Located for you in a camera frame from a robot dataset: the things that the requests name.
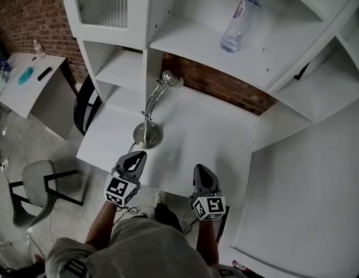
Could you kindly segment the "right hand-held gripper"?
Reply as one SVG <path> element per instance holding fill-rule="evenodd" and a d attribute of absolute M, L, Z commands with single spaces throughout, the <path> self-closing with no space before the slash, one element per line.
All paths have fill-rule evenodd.
<path fill-rule="evenodd" d="M 201 164 L 195 166 L 193 187 L 195 192 L 189 196 L 189 201 L 200 221 L 216 220 L 226 213 L 225 197 L 219 190 L 218 178 L 209 168 Z"/>

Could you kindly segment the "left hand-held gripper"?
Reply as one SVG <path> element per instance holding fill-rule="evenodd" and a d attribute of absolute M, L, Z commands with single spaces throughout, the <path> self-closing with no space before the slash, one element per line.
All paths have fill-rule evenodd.
<path fill-rule="evenodd" d="M 139 179 L 147 160 L 145 151 L 134 151 L 119 158 L 107 176 L 104 195 L 107 201 L 125 207 L 140 188 Z"/>

